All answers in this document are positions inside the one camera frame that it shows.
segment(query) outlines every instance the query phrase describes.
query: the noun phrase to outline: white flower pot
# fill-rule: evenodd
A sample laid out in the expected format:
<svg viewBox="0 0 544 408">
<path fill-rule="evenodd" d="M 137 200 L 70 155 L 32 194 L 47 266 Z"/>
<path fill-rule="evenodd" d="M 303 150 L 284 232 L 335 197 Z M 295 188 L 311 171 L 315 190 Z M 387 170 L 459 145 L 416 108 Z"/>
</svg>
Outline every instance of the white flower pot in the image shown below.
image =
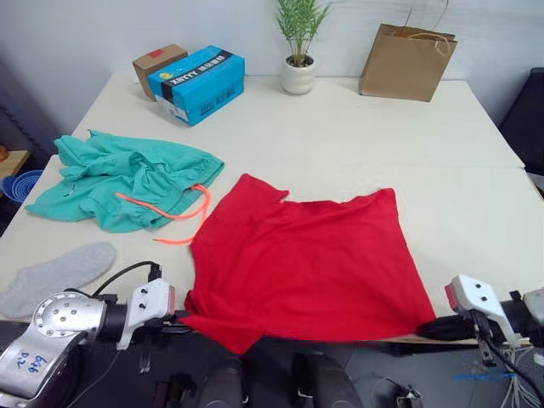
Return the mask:
<svg viewBox="0 0 544 408">
<path fill-rule="evenodd" d="M 281 87 L 289 94 L 302 95 L 312 90 L 314 87 L 315 77 L 315 60 L 312 60 L 311 65 L 297 68 L 287 62 L 287 58 L 283 63 L 283 71 L 281 72 Z"/>
</svg>

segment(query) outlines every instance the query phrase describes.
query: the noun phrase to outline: red t-shirt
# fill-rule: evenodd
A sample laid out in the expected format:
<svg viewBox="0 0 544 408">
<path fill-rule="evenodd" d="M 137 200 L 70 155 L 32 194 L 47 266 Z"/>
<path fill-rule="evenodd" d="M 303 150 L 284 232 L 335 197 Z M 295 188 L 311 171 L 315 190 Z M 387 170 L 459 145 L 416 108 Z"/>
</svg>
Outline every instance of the red t-shirt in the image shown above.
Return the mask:
<svg viewBox="0 0 544 408">
<path fill-rule="evenodd" d="M 191 244 L 182 321 L 242 354 L 261 336 L 377 340 L 435 318 L 400 230 L 394 191 L 283 201 L 244 174 Z"/>
</svg>

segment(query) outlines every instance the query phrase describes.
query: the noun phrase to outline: paper bag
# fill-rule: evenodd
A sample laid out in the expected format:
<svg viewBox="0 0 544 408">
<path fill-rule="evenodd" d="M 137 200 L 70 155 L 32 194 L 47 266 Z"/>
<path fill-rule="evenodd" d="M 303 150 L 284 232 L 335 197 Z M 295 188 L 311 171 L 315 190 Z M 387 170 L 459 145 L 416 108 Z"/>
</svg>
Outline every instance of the paper bag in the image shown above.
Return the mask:
<svg viewBox="0 0 544 408">
<path fill-rule="evenodd" d="M 381 24 L 360 94 L 429 101 L 456 49 L 452 34 Z"/>
</svg>

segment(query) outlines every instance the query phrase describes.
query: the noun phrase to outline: sock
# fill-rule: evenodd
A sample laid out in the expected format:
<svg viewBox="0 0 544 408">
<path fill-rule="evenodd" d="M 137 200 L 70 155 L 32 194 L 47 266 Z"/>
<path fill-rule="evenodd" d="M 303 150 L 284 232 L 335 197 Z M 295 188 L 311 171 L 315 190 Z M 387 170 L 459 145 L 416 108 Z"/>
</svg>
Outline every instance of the sock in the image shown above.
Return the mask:
<svg viewBox="0 0 544 408">
<path fill-rule="evenodd" d="M 32 315 L 42 300 L 67 287 L 94 281 L 108 270 L 115 256 L 116 250 L 111 244 L 99 242 L 21 269 L 15 280 L 0 292 L 0 314 L 10 319 Z"/>
</svg>

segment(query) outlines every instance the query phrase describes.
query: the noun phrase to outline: white table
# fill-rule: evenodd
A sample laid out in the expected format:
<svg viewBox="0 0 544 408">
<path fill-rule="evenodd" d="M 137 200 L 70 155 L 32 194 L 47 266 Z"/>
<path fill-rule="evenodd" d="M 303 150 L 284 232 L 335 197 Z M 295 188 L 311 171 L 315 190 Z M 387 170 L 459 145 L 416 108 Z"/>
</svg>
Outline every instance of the white table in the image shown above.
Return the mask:
<svg viewBox="0 0 544 408">
<path fill-rule="evenodd" d="M 501 298 L 544 285 L 544 203 L 465 82 L 442 82 L 433 102 L 361 97 L 355 79 L 321 78 L 294 97 L 276 78 L 248 77 L 246 92 L 196 127 L 162 113 L 128 76 L 114 75 L 77 127 L 176 141 L 225 161 L 212 184 L 212 206 L 243 173 L 290 190 L 292 200 L 345 201 L 393 187 L 400 223 L 438 315 L 451 314 L 444 285 L 455 275 L 492 284 Z M 28 202 L 60 181 L 52 157 Z M 192 235 L 196 220 L 157 230 L 109 234 L 93 220 L 61 223 L 21 209 L 0 240 L 0 289 L 23 266 L 45 262 L 85 243 L 117 249 L 111 270 L 150 259 L 176 286 L 177 306 L 192 287 L 187 246 L 154 237 Z M 145 281 L 131 272 L 109 287 L 121 299 Z"/>
</svg>

